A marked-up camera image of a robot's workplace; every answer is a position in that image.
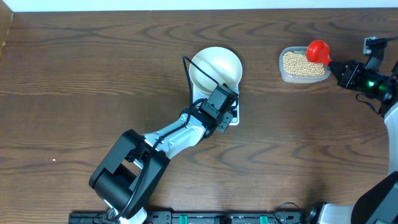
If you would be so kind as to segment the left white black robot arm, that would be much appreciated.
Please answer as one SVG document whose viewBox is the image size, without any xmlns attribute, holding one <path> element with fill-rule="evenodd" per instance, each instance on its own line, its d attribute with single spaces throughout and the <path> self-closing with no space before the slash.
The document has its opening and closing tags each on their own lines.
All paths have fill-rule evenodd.
<svg viewBox="0 0 398 224">
<path fill-rule="evenodd" d="M 143 223 L 144 205 L 171 158 L 215 131 L 224 133 L 233 118 L 233 111 L 202 102 L 184 109 L 178 120 L 156 132 L 124 132 L 89 179 L 90 187 L 110 207 L 102 220 Z"/>
</svg>

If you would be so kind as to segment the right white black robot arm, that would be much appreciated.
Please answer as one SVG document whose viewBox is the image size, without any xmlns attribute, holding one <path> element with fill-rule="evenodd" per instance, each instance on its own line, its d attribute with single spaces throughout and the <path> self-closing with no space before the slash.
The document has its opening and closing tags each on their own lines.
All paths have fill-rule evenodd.
<svg viewBox="0 0 398 224">
<path fill-rule="evenodd" d="M 377 68 L 359 61 L 330 62 L 338 86 L 376 99 L 381 107 L 376 114 L 384 118 L 389 140 L 388 175 L 354 205 L 319 202 L 305 218 L 306 223 L 397 223 L 397 65 L 386 76 Z"/>
</svg>

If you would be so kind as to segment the red plastic measuring scoop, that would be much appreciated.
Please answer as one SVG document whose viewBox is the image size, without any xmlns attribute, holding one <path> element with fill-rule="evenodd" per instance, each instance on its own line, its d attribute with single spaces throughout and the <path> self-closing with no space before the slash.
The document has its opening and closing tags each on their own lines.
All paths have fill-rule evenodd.
<svg viewBox="0 0 398 224">
<path fill-rule="evenodd" d="M 307 47 L 306 58 L 312 63 L 323 63 L 329 66 L 331 59 L 329 58 L 330 48 L 329 45 L 323 40 L 314 40 Z"/>
</svg>

